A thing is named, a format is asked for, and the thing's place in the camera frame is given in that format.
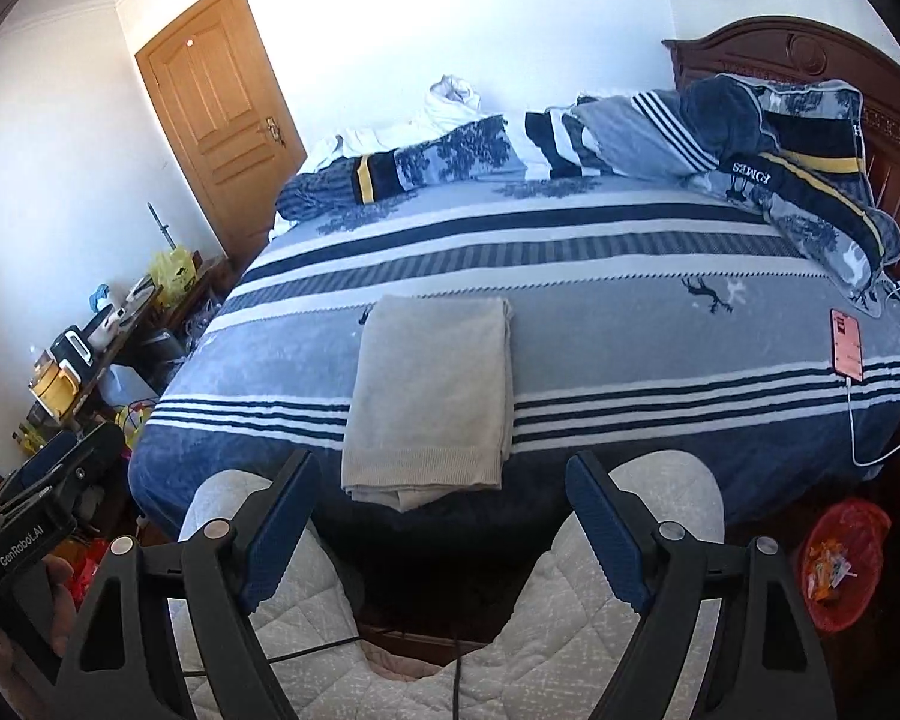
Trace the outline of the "person left hand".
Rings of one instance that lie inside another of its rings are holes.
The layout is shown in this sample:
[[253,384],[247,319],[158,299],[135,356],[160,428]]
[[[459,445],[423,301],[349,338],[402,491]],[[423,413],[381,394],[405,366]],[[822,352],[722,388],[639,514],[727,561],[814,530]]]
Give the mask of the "person left hand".
[[46,556],[0,582],[0,665],[55,684],[76,624],[66,582],[73,567]]

